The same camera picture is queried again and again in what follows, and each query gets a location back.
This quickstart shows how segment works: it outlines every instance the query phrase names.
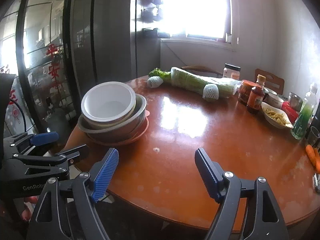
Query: jar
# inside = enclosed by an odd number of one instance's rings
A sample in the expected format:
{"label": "jar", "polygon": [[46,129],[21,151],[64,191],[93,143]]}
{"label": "jar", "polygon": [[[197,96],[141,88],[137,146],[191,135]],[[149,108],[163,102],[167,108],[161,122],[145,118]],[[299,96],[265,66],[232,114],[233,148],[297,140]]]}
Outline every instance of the jar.
{"label": "jar", "polygon": [[239,80],[240,78],[240,67],[233,66],[230,64],[225,64],[223,69],[223,77],[232,78],[235,80]]}
{"label": "jar", "polygon": [[254,82],[251,82],[249,80],[244,80],[239,88],[238,101],[246,106],[248,103],[251,89],[255,85],[256,84]]}

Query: silver bolt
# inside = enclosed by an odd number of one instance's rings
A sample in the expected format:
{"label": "silver bolt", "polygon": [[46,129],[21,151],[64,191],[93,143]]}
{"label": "silver bolt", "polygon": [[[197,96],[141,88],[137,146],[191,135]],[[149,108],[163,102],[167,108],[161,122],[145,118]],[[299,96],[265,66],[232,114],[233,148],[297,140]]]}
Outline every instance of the silver bolt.
{"label": "silver bolt", "polygon": [[85,179],[85,178],[87,178],[88,176],[89,176],[89,173],[87,173],[87,172],[82,172],[82,173],[80,173],[80,178],[82,178],[82,179]]}
{"label": "silver bolt", "polygon": [[258,181],[261,182],[261,183],[265,183],[267,180],[264,177],[259,177]]}
{"label": "silver bolt", "polygon": [[50,178],[50,179],[48,179],[48,182],[49,182],[50,184],[53,184],[53,183],[56,182],[56,178]]}
{"label": "silver bolt", "polygon": [[227,178],[232,178],[233,177],[233,173],[231,171],[226,171],[224,173],[224,176],[226,176]]}

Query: black door frame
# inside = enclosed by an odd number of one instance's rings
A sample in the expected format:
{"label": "black door frame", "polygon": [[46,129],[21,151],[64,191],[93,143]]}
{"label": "black door frame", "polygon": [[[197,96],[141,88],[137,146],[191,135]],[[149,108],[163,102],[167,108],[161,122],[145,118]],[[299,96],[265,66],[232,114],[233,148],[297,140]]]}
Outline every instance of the black door frame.
{"label": "black door frame", "polygon": [[[71,58],[71,37],[70,37],[70,19],[73,14],[73,1],[64,0],[63,16],[62,16],[62,38],[63,38],[63,64],[66,74],[66,79],[70,89],[71,99],[76,110],[76,117],[78,118],[81,113],[81,100],[78,93],[76,78],[73,70],[72,58]],[[38,117],[36,111],[36,104],[33,100],[32,91],[28,82],[28,77],[25,72],[24,53],[23,53],[23,33],[24,33],[24,21],[27,11],[28,0],[21,0],[16,25],[16,56],[18,73],[21,84],[21,89],[24,95],[24,99],[29,108],[31,118],[33,119],[36,128],[39,133],[47,132],[43,126],[41,120]]]}

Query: black cable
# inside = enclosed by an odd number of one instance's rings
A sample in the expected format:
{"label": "black cable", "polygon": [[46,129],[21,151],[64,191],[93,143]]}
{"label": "black cable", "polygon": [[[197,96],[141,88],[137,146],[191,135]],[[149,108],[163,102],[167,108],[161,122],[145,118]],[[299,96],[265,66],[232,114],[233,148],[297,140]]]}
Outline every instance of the black cable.
{"label": "black cable", "polygon": [[135,57],[136,57],[136,78],[138,78],[138,60],[137,60],[137,0],[135,1],[135,14],[134,14],[134,44],[135,44]]}
{"label": "black cable", "polygon": [[23,113],[21,107],[20,107],[19,104],[18,104],[16,101],[14,101],[13,99],[10,98],[10,101],[11,101],[12,103],[14,103],[14,104],[19,108],[19,110],[20,110],[20,112],[21,112],[21,114],[22,114],[22,118],[23,118],[24,131],[27,132],[26,118],[25,118],[25,116],[24,116],[24,113]]}
{"label": "black cable", "polygon": [[171,50],[171,52],[184,64],[184,66],[187,66],[187,64],[184,63],[184,62],[182,61],[182,59],[178,57],[177,54],[175,54],[175,52],[169,47],[169,45],[168,45],[166,42],[164,42],[164,44],[165,44],[165,45],[168,47],[168,49]]}

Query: wooden table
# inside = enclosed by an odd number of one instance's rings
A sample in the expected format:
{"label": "wooden table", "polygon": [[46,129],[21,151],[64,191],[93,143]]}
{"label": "wooden table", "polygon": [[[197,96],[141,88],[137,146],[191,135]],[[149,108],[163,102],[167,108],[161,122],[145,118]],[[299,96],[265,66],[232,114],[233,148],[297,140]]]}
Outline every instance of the wooden table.
{"label": "wooden table", "polygon": [[[315,171],[303,143],[289,130],[271,126],[261,113],[250,114],[236,96],[208,103],[201,95],[165,84],[147,88],[146,79],[128,84],[147,99],[149,127],[137,142],[117,147],[120,160],[109,191],[167,220],[209,228],[218,204],[209,197],[195,165],[195,150],[202,147],[239,178],[264,176],[287,224],[317,211]],[[89,171],[108,149],[92,143],[78,127],[66,148],[85,143],[91,152],[77,165],[81,171]],[[244,208],[241,199],[234,231],[241,228]]]}

